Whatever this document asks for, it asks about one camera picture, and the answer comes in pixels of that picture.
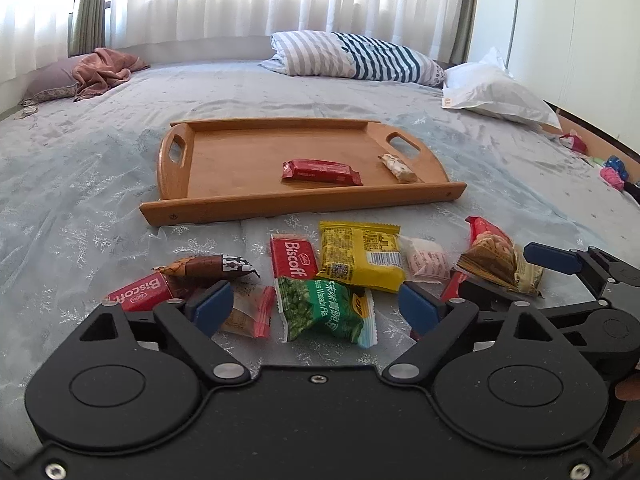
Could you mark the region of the gold black snack packet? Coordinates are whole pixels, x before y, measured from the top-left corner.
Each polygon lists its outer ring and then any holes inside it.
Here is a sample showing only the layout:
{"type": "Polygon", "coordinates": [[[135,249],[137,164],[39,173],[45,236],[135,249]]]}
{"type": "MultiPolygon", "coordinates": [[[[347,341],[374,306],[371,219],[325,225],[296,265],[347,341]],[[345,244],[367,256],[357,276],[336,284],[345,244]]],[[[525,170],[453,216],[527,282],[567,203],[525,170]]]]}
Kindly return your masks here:
{"type": "Polygon", "coordinates": [[[529,263],[524,257],[524,249],[520,245],[514,246],[515,271],[514,286],[515,289],[524,295],[537,296],[539,294],[539,285],[544,274],[544,269],[536,264],[529,263]]]}

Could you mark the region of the green wasabi peas packet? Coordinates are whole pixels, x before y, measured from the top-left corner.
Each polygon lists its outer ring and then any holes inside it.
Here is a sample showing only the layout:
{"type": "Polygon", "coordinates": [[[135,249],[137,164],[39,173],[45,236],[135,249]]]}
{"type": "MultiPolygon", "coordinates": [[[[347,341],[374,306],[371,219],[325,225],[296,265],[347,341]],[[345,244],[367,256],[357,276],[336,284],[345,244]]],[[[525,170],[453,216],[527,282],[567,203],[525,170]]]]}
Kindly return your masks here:
{"type": "Polygon", "coordinates": [[[378,343],[372,292],[331,280],[276,279],[278,312],[286,342],[310,330],[363,349],[378,343]]]}

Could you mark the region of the left red Biscoff packet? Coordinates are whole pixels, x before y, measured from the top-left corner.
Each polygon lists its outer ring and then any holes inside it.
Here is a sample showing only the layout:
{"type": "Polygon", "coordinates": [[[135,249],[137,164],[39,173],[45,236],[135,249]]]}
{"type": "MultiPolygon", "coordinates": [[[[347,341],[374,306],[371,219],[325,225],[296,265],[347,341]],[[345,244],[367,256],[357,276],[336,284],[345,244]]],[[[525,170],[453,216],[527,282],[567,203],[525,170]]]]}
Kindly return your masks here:
{"type": "Polygon", "coordinates": [[[174,295],[163,274],[152,273],[110,292],[106,298],[117,302],[124,311],[138,312],[152,310],[157,304],[174,298],[174,295]]]}

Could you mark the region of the brown black-white snack packet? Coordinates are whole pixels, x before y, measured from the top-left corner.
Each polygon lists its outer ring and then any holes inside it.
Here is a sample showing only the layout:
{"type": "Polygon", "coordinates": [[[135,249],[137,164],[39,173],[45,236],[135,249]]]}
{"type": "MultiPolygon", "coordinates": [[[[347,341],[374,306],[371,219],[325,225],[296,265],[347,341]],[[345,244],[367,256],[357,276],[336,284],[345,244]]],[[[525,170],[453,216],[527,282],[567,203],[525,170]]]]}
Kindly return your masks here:
{"type": "Polygon", "coordinates": [[[252,274],[259,275],[255,267],[245,258],[224,254],[190,256],[166,266],[156,266],[153,271],[176,282],[189,285],[233,281],[252,274]]]}

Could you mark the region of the pink white candy packet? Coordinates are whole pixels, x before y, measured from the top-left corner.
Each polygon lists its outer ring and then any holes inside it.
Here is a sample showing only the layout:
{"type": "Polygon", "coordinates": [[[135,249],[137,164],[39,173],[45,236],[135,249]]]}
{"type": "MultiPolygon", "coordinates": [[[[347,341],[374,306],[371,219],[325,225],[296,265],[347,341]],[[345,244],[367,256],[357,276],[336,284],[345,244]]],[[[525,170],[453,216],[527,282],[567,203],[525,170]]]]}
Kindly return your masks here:
{"type": "Polygon", "coordinates": [[[405,257],[407,276],[419,283],[446,283],[450,265],[444,248],[432,240],[401,236],[401,252],[405,257]]]}

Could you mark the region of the pink knitted item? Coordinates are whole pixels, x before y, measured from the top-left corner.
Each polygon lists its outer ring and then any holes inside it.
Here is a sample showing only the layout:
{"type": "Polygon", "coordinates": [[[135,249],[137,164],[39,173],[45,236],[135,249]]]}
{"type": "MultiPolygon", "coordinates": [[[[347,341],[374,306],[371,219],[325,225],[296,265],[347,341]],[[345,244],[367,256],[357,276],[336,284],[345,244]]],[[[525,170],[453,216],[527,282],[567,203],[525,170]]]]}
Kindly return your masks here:
{"type": "Polygon", "coordinates": [[[602,167],[600,169],[600,177],[611,188],[615,188],[617,191],[623,191],[625,181],[620,177],[620,174],[612,167],[602,167]]]}

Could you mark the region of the red tissue pack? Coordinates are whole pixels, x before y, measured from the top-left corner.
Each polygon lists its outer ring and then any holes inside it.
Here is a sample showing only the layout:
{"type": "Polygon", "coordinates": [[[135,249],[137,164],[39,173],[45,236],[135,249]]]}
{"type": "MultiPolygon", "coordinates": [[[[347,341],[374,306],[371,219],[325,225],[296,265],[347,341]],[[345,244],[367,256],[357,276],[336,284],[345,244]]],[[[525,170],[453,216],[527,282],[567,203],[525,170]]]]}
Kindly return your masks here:
{"type": "Polygon", "coordinates": [[[569,133],[562,134],[562,136],[559,137],[559,142],[564,146],[564,148],[568,148],[575,153],[582,155],[588,154],[587,144],[585,144],[585,141],[582,140],[574,130],[570,130],[569,133]]]}

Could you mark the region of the beige nougat bar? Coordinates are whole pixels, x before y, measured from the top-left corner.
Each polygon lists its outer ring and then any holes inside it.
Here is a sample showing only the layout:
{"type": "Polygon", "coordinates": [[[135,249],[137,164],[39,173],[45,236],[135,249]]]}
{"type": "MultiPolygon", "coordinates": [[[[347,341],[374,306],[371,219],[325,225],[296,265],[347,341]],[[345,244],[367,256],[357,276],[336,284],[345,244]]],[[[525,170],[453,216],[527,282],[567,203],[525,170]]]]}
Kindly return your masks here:
{"type": "Polygon", "coordinates": [[[418,177],[399,157],[385,153],[378,156],[386,169],[401,183],[416,183],[418,177]]]}

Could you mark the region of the grey bed sheet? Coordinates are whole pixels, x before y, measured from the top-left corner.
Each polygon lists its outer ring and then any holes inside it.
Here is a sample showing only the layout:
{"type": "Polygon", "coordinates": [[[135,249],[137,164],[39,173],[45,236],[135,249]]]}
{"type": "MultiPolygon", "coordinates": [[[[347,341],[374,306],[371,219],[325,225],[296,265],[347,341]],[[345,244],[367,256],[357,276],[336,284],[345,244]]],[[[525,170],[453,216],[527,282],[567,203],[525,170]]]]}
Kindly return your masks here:
{"type": "Polygon", "coordinates": [[[1,124],[1,456],[14,464],[38,439],[23,394],[32,374],[112,290],[186,256],[225,254],[271,276],[269,237],[315,240],[318,214],[149,226],[160,140],[176,120],[227,117],[378,120],[423,141],[460,200],[352,211],[434,240],[450,259],[481,216],[518,244],[597,246],[639,260],[639,207],[550,136],[512,122],[444,110],[415,84],[291,78],[253,63],[155,67],[88,101],[61,100],[1,124]]]}

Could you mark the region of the long red snack bar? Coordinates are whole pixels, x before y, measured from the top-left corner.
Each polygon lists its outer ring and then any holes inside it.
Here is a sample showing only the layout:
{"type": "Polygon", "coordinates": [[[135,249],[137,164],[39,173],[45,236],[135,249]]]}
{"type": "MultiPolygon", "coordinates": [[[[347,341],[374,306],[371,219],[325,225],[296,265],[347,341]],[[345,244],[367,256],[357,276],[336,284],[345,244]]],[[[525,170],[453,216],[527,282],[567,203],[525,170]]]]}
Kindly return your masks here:
{"type": "Polygon", "coordinates": [[[342,162],[296,158],[283,163],[282,178],[339,185],[362,185],[360,173],[342,162]]]}

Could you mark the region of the pink crumpled blanket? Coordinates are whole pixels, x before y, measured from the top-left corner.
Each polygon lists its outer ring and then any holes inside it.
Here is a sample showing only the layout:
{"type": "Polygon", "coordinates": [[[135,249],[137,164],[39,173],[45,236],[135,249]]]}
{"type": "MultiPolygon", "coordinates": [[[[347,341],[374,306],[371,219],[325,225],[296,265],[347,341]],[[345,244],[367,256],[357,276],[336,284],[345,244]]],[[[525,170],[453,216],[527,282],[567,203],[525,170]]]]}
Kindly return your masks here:
{"type": "Polygon", "coordinates": [[[127,82],[132,73],[149,67],[140,56],[109,48],[96,48],[72,69],[76,80],[75,100],[102,96],[108,90],[127,82]]]}

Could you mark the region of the mauve pillow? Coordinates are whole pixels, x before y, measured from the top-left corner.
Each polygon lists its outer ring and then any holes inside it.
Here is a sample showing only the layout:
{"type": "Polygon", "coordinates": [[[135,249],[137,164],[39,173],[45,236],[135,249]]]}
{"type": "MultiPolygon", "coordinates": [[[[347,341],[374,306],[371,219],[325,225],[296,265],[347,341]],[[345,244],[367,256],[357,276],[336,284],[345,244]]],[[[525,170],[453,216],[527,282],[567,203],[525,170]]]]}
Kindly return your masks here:
{"type": "Polygon", "coordinates": [[[76,96],[79,86],[73,70],[88,54],[64,58],[40,70],[28,85],[21,99],[21,106],[33,106],[42,102],[68,99],[76,96]]]}

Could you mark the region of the striped blue white pillow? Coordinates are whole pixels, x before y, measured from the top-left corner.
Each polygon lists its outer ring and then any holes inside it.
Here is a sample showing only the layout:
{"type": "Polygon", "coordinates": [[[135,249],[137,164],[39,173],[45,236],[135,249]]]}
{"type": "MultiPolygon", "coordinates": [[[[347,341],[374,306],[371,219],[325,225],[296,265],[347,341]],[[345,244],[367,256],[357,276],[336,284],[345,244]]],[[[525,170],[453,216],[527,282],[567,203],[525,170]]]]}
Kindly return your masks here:
{"type": "Polygon", "coordinates": [[[291,30],[271,36],[260,66],[286,76],[395,81],[439,88],[445,71],[419,51],[350,32],[291,30]]]}

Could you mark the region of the white sheer curtain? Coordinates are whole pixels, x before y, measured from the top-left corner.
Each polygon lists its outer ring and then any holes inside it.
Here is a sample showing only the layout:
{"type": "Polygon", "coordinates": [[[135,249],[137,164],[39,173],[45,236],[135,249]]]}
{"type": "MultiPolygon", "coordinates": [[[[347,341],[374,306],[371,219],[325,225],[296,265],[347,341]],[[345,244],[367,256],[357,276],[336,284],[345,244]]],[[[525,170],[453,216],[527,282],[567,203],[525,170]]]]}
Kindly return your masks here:
{"type": "MultiPolygon", "coordinates": [[[[106,0],[105,44],[262,37],[281,30],[354,32],[448,58],[462,0],[106,0]]],[[[1,0],[1,77],[68,54],[74,0],[1,0]]]]}

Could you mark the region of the olive green drape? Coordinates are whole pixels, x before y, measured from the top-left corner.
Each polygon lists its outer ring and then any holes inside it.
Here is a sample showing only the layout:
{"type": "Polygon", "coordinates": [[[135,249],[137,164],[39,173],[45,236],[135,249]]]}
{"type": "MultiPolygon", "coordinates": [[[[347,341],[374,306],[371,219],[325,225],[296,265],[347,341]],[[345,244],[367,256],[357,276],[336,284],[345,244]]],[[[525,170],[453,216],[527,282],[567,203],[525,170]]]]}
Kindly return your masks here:
{"type": "Polygon", "coordinates": [[[68,33],[68,54],[87,54],[105,46],[106,0],[74,0],[68,33]]]}

